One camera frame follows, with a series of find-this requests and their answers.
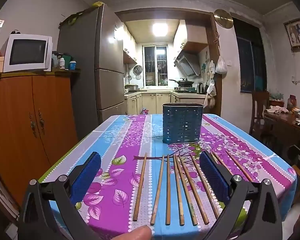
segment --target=floral tablecloth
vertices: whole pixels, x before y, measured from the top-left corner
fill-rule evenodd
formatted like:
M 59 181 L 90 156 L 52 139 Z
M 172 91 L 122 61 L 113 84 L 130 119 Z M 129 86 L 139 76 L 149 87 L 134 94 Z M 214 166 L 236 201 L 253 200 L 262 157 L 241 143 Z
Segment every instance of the floral tablecloth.
M 198 225 L 192 225 L 185 194 L 182 190 L 185 225 L 182 227 L 179 225 L 176 181 L 171 158 L 171 225 L 165 225 L 166 176 L 163 176 L 156 221 L 155 225 L 150 228 L 155 238 L 169 236 L 178 239 L 199 239 L 208 232 L 216 221 L 205 189 L 190 158 L 190 155 L 193 155 L 198 159 L 199 154 L 204 149 L 213 150 L 234 174 L 239 174 L 244 179 L 246 177 L 229 158 L 226 150 L 232 153 L 255 182 L 269 178 L 279 199 L 281 215 L 283 218 L 286 216 L 296 188 L 294 169 L 263 144 L 213 114 L 202 116 L 199 143 L 177 145 L 167 145 L 162 142 L 162 115 L 112 116 L 93 130 L 59 163 L 56 163 L 41 178 L 41 181 L 54 181 L 61 174 L 69 174 L 76 165 L 83 164 L 93 151 L 98 152 L 102 158 L 101 169 L 90 185 L 83 201 L 77 203 L 76 207 L 82 219 L 102 239 L 111 239 L 139 226 L 150 224 L 161 157 L 163 154 L 172 156 L 175 153 L 180 155 L 186 163 L 210 223 L 208 225 L 203 223 L 194 195 L 190 192 L 198 219 Z M 148 158 L 139 216 L 138 221 L 133 222 L 132 215 L 143 156 L 146 152 Z M 222 204 L 220 205 L 214 194 L 213 197 L 219 212 L 221 212 Z M 65 225 L 56 203 L 51 201 L 50 204 L 59 226 L 64 228 Z M 249 204 L 249 201 L 245 202 L 245 210 L 248 210 Z

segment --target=picture frame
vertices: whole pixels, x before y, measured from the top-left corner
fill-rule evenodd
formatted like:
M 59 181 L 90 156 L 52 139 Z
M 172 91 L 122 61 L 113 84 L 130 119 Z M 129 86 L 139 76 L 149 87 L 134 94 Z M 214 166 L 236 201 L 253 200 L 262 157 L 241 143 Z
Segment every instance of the picture frame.
M 300 51 L 300 18 L 284 23 L 293 52 Z

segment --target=gray refrigerator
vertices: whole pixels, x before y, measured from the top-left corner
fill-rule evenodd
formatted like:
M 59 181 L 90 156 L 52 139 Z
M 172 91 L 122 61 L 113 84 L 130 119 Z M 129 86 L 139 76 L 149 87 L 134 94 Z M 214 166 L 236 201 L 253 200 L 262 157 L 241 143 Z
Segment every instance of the gray refrigerator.
M 123 23 L 105 4 L 60 28 L 57 51 L 70 54 L 80 74 L 73 76 L 72 106 L 77 135 L 84 138 L 112 115 L 125 114 Z

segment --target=bolt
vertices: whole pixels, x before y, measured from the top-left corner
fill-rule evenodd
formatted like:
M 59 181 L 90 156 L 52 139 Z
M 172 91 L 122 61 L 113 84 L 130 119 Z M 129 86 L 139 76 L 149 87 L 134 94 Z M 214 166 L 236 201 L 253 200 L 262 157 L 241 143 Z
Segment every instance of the bolt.
M 233 176 L 233 179 L 234 179 L 235 181 L 241 181 L 241 180 L 242 180 L 242 177 L 241 177 L 240 175 L 235 175 L 235 176 Z
M 264 182 L 266 185 L 270 185 L 270 184 L 271 184 L 270 179 L 265 179 L 263 182 Z
M 61 175 L 59 177 L 59 181 L 65 181 L 67 179 L 67 176 L 66 175 Z
M 33 185 L 35 185 L 35 184 L 36 184 L 36 182 L 37 182 L 37 181 L 36 181 L 35 179 L 31 179 L 31 180 L 30 180 L 30 185 L 32 185 L 32 186 L 33 186 Z

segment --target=blue gripper pad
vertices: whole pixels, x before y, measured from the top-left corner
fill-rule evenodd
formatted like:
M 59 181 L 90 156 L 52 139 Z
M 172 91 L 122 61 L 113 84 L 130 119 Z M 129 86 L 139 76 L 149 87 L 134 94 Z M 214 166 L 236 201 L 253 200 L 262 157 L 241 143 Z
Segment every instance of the blue gripper pad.
M 70 189 L 70 201 L 73 205 L 81 202 L 101 167 L 101 157 L 98 153 L 82 164 L 83 169 L 73 182 Z
M 217 199 L 223 202 L 225 205 L 228 204 L 229 198 L 229 185 L 218 171 L 215 163 L 207 156 L 206 152 L 202 152 L 199 157 L 200 168 L 206 176 L 213 192 Z

